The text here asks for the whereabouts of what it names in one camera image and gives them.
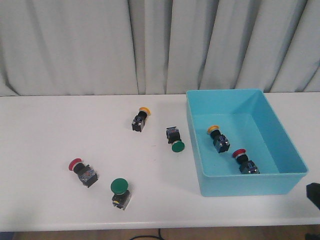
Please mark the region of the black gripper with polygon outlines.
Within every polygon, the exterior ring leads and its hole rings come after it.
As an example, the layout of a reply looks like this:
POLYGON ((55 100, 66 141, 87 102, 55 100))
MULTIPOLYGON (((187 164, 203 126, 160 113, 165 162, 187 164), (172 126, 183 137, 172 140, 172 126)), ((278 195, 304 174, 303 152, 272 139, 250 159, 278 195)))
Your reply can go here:
POLYGON ((320 209, 320 184, 313 182, 306 186, 307 198, 320 209))

